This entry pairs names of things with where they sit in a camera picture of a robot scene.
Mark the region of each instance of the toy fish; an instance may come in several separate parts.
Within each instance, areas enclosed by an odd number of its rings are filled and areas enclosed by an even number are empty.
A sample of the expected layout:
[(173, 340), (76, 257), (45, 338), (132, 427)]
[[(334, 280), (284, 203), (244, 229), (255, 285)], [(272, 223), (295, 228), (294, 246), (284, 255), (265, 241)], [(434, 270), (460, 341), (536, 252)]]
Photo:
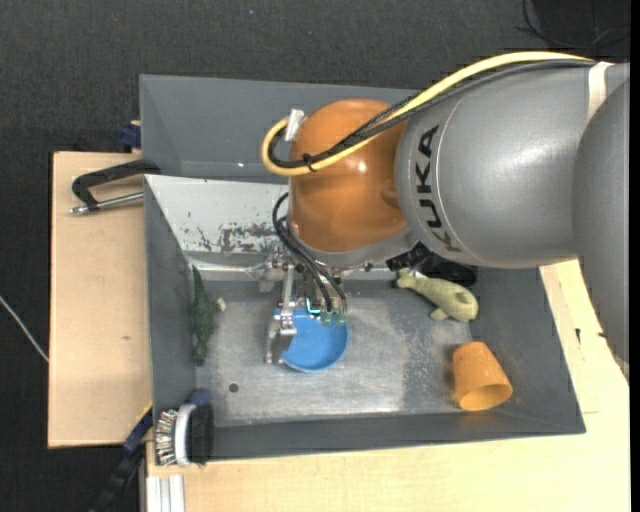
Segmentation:
[(436, 308), (429, 315), (433, 320), (451, 317), (460, 322), (468, 322), (478, 314), (475, 296), (464, 286), (451, 281), (430, 278), (416, 271), (401, 270), (396, 284), (400, 288), (411, 288), (433, 302)]

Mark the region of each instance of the black carpet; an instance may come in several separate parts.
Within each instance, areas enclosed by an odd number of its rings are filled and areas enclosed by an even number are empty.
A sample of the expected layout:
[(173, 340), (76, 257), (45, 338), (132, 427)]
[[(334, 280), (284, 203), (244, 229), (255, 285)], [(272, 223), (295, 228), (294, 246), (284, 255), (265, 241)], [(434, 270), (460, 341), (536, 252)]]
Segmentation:
[[(545, 41), (504, 0), (0, 0), (0, 294), (46, 347), (48, 155), (122, 151), (140, 73), (422, 88), (481, 57), (557, 43), (628, 60), (630, 39), (616, 40), (630, 6), (535, 0)], [(0, 349), (0, 510), (87, 510), (119, 449), (48, 451), (47, 365), (3, 309)], [(135, 507), (134, 489), (117, 510)]]

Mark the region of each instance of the white cable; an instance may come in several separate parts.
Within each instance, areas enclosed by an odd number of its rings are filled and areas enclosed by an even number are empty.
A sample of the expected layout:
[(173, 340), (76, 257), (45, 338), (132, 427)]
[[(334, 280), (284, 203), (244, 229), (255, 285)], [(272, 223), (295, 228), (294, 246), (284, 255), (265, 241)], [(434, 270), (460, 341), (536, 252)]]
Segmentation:
[(607, 99), (606, 71), (611, 66), (610, 62), (598, 62), (589, 69), (589, 110), (587, 121), (589, 121), (600, 105)]
[(169, 475), (171, 512), (185, 512), (184, 475)]
[(171, 490), (169, 488), (169, 480), (160, 479), (160, 510), (162, 512), (171, 512)]
[(146, 480), (146, 512), (162, 512), (162, 486), (159, 476), (148, 476)]
[(2, 303), (2, 305), (9, 312), (9, 314), (13, 317), (13, 319), (16, 322), (18, 322), (18, 325), (20, 326), (22, 331), (25, 333), (25, 335), (27, 336), (27, 338), (29, 339), (31, 344), (38, 351), (38, 353), (42, 356), (42, 359), (44, 359), (48, 363), (49, 362), (49, 356), (47, 355), (47, 353), (43, 350), (43, 348), (40, 346), (40, 344), (36, 341), (36, 339), (33, 337), (33, 335), (29, 332), (29, 329), (27, 329), (27, 326), (24, 325), (24, 322), (20, 319), (18, 314), (13, 310), (13, 308), (11, 306), (9, 306), (7, 301), (4, 300), (2, 295), (0, 295), (0, 303)]

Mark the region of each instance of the wooden table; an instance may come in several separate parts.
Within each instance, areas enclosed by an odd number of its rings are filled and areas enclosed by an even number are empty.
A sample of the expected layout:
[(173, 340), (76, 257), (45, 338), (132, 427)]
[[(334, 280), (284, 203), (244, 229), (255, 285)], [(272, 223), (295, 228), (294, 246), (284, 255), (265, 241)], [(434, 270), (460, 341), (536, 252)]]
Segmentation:
[[(122, 442), (150, 401), (142, 208), (68, 214), (78, 204), (70, 191), (75, 176), (135, 158), (54, 158), (51, 448)], [(98, 194), (121, 195), (136, 187), (139, 180), (103, 187)], [(188, 512), (630, 510), (629, 386), (599, 335), (577, 262), (542, 271), (586, 434), (216, 462), (206, 468), (157, 467), (147, 457), (147, 473), (183, 473)]]

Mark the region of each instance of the green toy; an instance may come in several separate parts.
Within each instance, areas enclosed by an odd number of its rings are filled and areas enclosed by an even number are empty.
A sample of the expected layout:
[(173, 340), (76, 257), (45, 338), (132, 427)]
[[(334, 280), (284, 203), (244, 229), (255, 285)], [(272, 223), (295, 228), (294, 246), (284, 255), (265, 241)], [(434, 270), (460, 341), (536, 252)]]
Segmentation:
[(193, 360), (196, 365), (202, 366), (207, 357), (209, 338), (216, 330), (216, 313), (224, 311), (226, 304), (222, 298), (211, 300), (202, 282), (202, 276), (198, 269), (193, 267), (193, 284), (195, 294), (191, 305), (191, 321), (193, 334), (197, 338), (196, 346), (193, 349)]
[(478, 301), (464, 286), (445, 279), (427, 277), (420, 272), (401, 270), (396, 284), (400, 288), (411, 288), (423, 295), (436, 308), (429, 315), (433, 320), (454, 318), (460, 322), (473, 320), (478, 314)]

